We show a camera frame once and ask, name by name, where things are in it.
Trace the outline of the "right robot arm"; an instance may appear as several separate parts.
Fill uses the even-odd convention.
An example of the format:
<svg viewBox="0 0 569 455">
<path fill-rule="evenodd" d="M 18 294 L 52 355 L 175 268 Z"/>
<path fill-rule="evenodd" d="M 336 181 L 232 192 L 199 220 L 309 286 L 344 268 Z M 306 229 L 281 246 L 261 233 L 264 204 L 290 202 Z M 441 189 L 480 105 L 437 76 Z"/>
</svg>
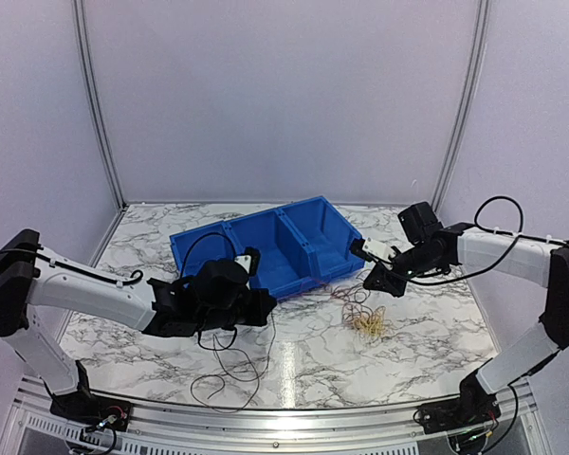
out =
<svg viewBox="0 0 569 455">
<path fill-rule="evenodd" d="M 486 413 L 498 391 L 536 373 L 569 347 L 569 240 L 531 236 L 520 228 L 483 227 L 477 221 L 446 227 L 427 202 L 402 210 L 398 220 L 411 248 L 401 251 L 369 238 L 350 245 L 352 254 L 374 265 L 363 282 L 367 290 L 399 298 L 410 284 L 447 284 L 445 276 L 451 268 L 463 265 L 472 268 L 473 277 L 496 271 L 546 291 L 538 321 L 461 381 L 450 415 L 457 423 L 469 425 Z"/>
</svg>

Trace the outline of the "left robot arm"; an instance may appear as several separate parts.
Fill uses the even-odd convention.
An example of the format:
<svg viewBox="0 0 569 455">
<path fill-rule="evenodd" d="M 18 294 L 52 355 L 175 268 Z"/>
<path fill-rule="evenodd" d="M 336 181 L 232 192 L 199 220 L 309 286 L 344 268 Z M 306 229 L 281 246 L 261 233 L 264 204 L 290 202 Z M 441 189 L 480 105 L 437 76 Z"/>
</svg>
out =
<svg viewBox="0 0 569 455">
<path fill-rule="evenodd" d="M 101 401 L 86 372 L 42 327 L 37 307 L 54 307 L 111 320 L 150 337 L 193 337 L 213 329 L 263 327 L 276 306 L 249 282 L 261 259 L 248 248 L 234 259 L 205 262 L 173 282 L 101 274 L 40 243 L 24 229 L 0 249 L 0 338 L 36 372 L 61 406 L 94 421 Z"/>
</svg>

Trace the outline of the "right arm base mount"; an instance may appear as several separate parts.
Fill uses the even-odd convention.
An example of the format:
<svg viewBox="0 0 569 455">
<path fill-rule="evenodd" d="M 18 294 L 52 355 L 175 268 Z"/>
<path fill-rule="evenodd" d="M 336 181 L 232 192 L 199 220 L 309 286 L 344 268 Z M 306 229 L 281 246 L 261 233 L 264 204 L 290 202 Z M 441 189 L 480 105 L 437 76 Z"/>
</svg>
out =
<svg viewBox="0 0 569 455">
<path fill-rule="evenodd" d="M 479 409 L 466 409 L 460 398 L 450 398 L 421 404 L 413 420 L 425 434 L 451 431 L 483 423 L 493 423 L 501 416 L 498 402 L 491 400 Z"/>
</svg>

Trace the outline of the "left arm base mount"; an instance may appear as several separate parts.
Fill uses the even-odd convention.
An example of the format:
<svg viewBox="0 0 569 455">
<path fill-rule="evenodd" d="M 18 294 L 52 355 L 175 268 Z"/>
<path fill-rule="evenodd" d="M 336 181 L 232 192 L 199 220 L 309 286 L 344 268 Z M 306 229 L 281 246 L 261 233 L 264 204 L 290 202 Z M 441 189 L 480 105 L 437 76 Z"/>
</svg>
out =
<svg viewBox="0 0 569 455">
<path fill-rule="evenodd" d="M 102 395 L 92 395 L 90 398 L 57 395 L 51 398 L 50 405 L 53 415 L 88 427 L 97 427 L 105 421 L 115 431 L 125 431 L 128 428 L 132 410 L 131 402 Z"/>
</svg>

